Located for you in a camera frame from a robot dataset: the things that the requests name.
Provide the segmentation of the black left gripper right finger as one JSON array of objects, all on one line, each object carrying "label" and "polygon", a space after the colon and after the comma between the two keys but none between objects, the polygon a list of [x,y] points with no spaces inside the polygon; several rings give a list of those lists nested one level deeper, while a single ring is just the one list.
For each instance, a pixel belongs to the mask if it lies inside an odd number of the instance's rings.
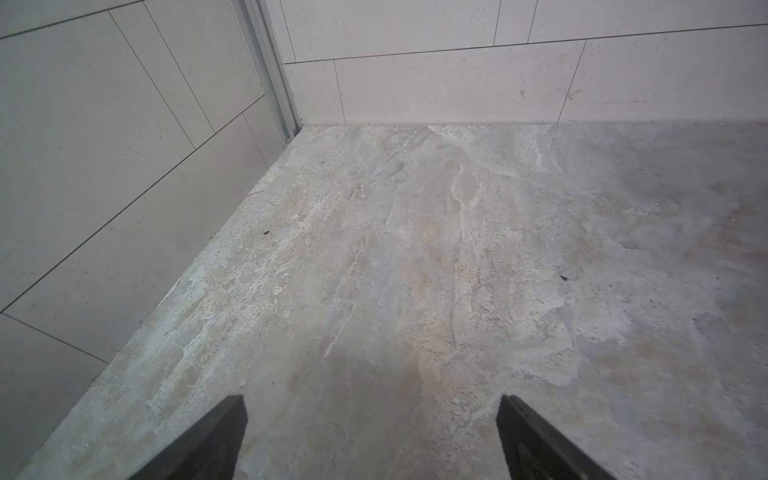
[{"label": "black left gripper right finger", "polygon": [[518,396],[501,397],[496,426],[512,479],[615,479]]}]

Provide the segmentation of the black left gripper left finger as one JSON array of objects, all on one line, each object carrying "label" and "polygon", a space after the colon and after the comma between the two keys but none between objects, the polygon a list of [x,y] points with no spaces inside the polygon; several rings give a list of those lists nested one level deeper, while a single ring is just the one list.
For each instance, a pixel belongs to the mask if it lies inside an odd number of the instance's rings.
[{"label": "black left gripper left finger", "polygon": [[232,479],[247,422],[244,397],[227,396],[130,479]]}]

